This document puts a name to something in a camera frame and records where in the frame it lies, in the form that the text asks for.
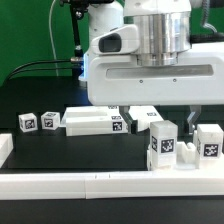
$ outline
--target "black tabletop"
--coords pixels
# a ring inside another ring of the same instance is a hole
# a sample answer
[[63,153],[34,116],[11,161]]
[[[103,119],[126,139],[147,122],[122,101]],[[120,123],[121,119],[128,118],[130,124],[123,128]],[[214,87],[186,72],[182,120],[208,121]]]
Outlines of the black tabletop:
[[[146,169],[149,134],[67,137],[65,128],[41,128],[41,115],[90,105],[86,88],[71,77],[10,80],[0,88],[0,133],[14,136],[14,150],[1,173],[129,171]],[[34,113],[38,131],[23,133],[18,115]]]

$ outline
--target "silver metal part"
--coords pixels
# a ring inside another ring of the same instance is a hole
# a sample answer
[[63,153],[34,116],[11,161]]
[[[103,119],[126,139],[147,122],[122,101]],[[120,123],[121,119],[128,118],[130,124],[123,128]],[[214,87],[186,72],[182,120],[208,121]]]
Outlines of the silver metal part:
[[123,117],[124,121],[127,123],[127,130],[128,134],[135,134],[136,133],[136,128],[133,130],[133,125],[136,122],[133,120],[131,115],[129,114],[130,106],[120,106],[119,107],[119,113]]
[[190,110],[191,110],[191,113],[189,117],[187,118],[187,122],[189,125],[189,135],[193,135],[195,130],[194,123],[196,122],[196,120],[201,114],[201,106],[200,105],[190,106]]
[[135,16],[140,32],[140,66],[168,66],[177,63],[177,53],[190,49],[190,12]]
[[72,64],[83,63],[83,58],[82,58],[82,57],[72,57],[72,58],[71,58],[71,63],[72,63]]

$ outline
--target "black cable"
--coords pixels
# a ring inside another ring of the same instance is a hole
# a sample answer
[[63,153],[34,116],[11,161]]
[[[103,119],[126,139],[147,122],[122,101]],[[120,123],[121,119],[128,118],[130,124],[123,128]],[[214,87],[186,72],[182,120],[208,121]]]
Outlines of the black cable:
[[33,72],[33,71],[55,71],[55,70],[70,70],[73,69],[74,67],[67,67],[67,68],[34,68],[34,69],[25,69],[25,70],[19,70],[13,73],[10,73],[10,75],[8,75],[6,77],[6,79],[3,82],[3,86],[6,85],[6,83],[15,75],[19,74],[19,73],[23,73],[23,72]]
[[57,64],[57,63],[68,63],[71,62],[70,59],[63,59],[63,60],[43,60],[43,61],[34,61],[34,62],[29,62],[27,64],[21,65],[19,67],[17,67],[16,69],[14,69],[11,73],[13,72],[17,72],[23,68],[32,66],[32,65],[41,65],[41,64]]

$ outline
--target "long white block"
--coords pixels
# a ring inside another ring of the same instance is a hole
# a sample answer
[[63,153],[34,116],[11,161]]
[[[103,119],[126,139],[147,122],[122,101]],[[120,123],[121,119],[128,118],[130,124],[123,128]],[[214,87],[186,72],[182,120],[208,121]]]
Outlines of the long white block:
[[94,174],[0,175],[0,200],[86,198],[85,179]]
[[13,141],[11,134],[0,134],[0,167],[13,150]]

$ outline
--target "white object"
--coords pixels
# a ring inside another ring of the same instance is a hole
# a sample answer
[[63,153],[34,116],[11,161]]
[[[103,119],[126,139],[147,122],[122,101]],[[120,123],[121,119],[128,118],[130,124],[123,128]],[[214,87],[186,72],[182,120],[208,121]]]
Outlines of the white object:
[[127,133],[127,124],[117,106],[74,107],[66,110],[66,135]]
[[192,8],[200,8],[202,6],[203,0],[190,0]]
[[179,144],[181,144],[181,156],[183,161],[186,164],[195,164],[196,146],[193,143],[188,143],[186,145],[184,142],[180,142]]
[[19,115],[19,125],[23,132],[36,131],[37,117],[33,113]]
[[[88,13],[90,43],[94,38],[124,25],[123,7],[117,1],[111,4],[90,5]],[[93,54],[91,48],[84,54],[84,69],[83,74],[79,77],[80,81],[88,81],[89,64],[95,57],[96,55]]]
[[218,124],[197,126],[196,167],[210,169],[217,165],[222,155],[223,130]]
[[150,124],[150,155],[152,169],[176,164],[177,125],[170,121]]
[[88,97],[100,106],[224,104],[223,70],[224,43],[193,44],[163,68],[139,67],[135,55],[98,57]]
[[138,121],[138,132],[148,129],[151,122],[163,121],[163,118],[153,106],[131,106],[129,114],[133,120]]
[[0,168],[13,150],[11,134],[0,134]]
[[0,200],[224,195],[221,169],[0,175]]
[[41,116],[42,129],[56,130],[60,126],[60,113],[46,112]]
[[145,16],[191,11],[189,0],[126,0],[124,16]]
[[[107,36],[118,34],[122,40],[121,44],[121,50],[119,52],[101,52],[99,49],[99,41],[102,38],[105,38]],[[139,32],[136,25],[125,25],[121,28],[118,28],[114,31],[111,31],[105,35],[102,35],[100,37],[97,37],[92,40],[91,47],[93,53],[97,55],[113,55],[113,54],[128,54],[133,53],[138,50],[140,46],[140,39],[139,39]]]

